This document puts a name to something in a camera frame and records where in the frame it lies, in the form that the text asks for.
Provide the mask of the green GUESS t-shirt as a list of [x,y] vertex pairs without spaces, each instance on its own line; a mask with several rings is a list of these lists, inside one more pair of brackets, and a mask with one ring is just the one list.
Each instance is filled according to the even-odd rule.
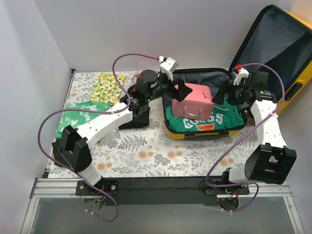
[[206,120],[194,120],[189,118],[175,117],[172,114],[172,106],[165,108],[168,126],[175,132],[203,132],[221,131],[238,128],[244,125],[244,120],[234,105],[227,102],[224,98],[222,105],[215,104],[214,110]]

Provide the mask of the pink vanity case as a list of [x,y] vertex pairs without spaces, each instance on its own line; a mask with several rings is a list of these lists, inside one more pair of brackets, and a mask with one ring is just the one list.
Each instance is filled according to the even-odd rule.
[[191,88],[192,92],[181,102],[172,99],[172,114],[175,117],[207,120],[215,107],[210,88],[193,83],[185,83],[185,85]]

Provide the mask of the green tie-dye shirt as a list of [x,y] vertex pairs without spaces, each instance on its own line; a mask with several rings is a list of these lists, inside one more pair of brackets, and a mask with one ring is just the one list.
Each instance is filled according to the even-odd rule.
[[[80,103],[69,102],[66,105],[66,109],[83,109],[83,110],[106,112],[109,109],[109,104],[93,101],[86,101]],[[83,125],[95,119],[99,115],[100,114],[89,112],[77,112],[77,111],[63,112],[58,127],[56,129],[55,138],[56,139],[61,138],[63,129],[68,125],[71,125],[73,128],[76,128],[77,126]]]

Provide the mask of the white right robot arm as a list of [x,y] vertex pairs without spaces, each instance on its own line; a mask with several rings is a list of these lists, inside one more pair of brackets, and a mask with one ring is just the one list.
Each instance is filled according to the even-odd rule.
[[233,193],[238,184],[250,181],[281,185],[288,176],[297,158],[296,151],[289,149],[280,132],[275,112],[277,99],[269,91],[267,72],[249,73],[245,68],[233,69],[233,81],[225,81],[213,98],[216,104],[228,95],[231,105],[247,103],[257,126],[258,146],[242,167],[229,168],[220,187],[227,194]]

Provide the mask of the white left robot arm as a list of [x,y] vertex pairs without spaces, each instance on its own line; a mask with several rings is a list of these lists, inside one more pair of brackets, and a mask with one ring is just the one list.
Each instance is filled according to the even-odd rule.
[[144,70],[136,83],[128,89],[129,97],[123,97],[109,114],[76,128],[66,126],[61,138],[52,144],[56,157],[63,158],[67,165],[87,183],[87,189],[93,195],[103,191],[102,176],[92,163],[90,150],[104,136],[116,128],[125,125],[137,128],[139,121],[149,113],[149,102],[163,95],[171,95],[177,101],[183,101],[192,89],[181,78],[173,78],[164,72]]

